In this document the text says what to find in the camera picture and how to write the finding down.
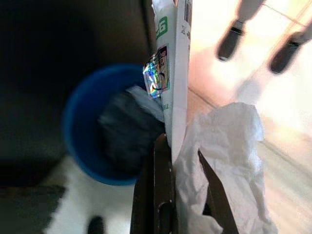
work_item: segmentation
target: label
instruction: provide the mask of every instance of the label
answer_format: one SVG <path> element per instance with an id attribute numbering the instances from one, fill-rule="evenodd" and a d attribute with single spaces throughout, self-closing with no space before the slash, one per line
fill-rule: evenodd
<path id="1" fill-rule="evenodd" d="M 143 67 L 147 93 L 157 98 L 163 91 L 170 89 L 169 61 L 167 45 L 160 47 Z"/>
<path id="2" fill-rule="evenodd" d="M 159 20 L 156 30 L 156 39 L 164 35 L 168 31 L 168 18 L 165 16 Z"/>

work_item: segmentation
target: blue trash bin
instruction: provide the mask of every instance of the blue trash bin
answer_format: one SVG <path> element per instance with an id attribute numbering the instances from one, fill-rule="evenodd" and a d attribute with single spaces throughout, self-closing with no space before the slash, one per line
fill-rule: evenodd
<path id="1" fill-rule="evenodd" d="M 64 110 L 63 136 L 69 153 L 83 171 L 105 184 L 130 185 L 139 176 L 116 171 L 107 161 L 98 124 L 98 117 L 110 98 L 134 85 L 145 88 L 141 66 L 105 67 L 88 76 L 74 90 Z"/>

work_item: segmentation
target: holographic sticker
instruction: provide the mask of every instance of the holographic sticker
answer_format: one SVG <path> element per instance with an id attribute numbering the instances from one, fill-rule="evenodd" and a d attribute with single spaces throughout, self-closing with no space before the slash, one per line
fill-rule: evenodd
<path id="1" fill-rule="evenodd" d="M 152 98 L 157 98 L 163 91 L 170 89 L 167 51 L 167 46 L 159 48 L 143 67 L 146 90 Z"/>

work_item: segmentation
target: dark wall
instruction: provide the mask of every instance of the dark wall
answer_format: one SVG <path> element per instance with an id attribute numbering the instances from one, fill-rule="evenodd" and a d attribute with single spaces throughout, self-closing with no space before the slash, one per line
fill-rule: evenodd
<path id="1" fill-rule="evenodd" d="M 147 61 L 142 2 L 0 3 L 0 185 L 35 185 L 64 155 L 61 113 L 84 76 Z"/>

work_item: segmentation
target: crumpled white paper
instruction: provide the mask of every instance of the crumpled white paper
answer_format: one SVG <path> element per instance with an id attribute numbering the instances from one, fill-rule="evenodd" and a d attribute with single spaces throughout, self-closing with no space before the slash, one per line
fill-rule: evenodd
<path id="1" fill-rule="evenodd" d="M 262 124 L 254 106 L 233 103 L 198 117 L 187 129 L 174 163 L 179 234 L 221 234 L 211 216 L 202 215 L 208 181 L 201 150 L 222 181 L 240 234 L 275 234 L 264 200 L 264 179 L 257 142 Z"/>

